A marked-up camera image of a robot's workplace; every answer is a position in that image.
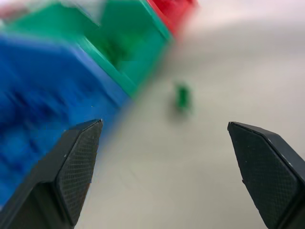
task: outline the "plastic bin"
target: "plastic bin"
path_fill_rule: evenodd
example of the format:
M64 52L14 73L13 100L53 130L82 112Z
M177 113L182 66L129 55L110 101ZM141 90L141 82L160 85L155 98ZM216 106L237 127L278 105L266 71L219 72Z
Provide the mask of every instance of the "plastic bin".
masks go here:
M147 0L171 33L176 36L188 14L197 5L195 0Z
M107 1L100 27L79 9L57 3L11 23L5 30L78 43L131 96L171 39L144 0Z
M102 119L107 133L130 98L79 47L0 36L0 206L71 126Z

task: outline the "white table surface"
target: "white table surface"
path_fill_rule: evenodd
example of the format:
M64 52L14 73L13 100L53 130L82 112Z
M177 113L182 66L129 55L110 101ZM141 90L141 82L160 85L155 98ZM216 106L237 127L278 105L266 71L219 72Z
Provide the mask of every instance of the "white table surface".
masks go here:
M226 130L280 134L305 157L305 3L203 0L100 152L76 229L265 229ZM173 114L174 83L193 91Z

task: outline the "textured gripper pad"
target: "textured gripper pad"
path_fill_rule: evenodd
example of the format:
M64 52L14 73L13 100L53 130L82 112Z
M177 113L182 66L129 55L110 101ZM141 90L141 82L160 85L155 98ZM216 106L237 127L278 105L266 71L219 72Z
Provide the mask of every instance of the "textured gripper pad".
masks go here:
M57 177L57 189L72 225L76 225L91 183L101 123L78 137Z
M262 136L236 125L230 128L243 183L266 226L275 229L298 196L300 184Z

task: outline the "green plastic container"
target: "green plastic container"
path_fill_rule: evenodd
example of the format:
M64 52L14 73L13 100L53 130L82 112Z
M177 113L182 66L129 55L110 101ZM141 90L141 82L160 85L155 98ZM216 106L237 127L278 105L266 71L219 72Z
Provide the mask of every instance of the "green plastic container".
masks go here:
M130 96L154 69L172 39L145 0L108 0L101 26L79 9L56 3L18 19L4 30L80 45Z

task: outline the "blue plastic container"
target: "blue plastic container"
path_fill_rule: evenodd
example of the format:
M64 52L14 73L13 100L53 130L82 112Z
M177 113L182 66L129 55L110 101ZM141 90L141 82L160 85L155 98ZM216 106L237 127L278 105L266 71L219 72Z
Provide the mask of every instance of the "blue plastic container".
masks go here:
M68 128L105 135L129 96L77 46L0 36L0 206Z

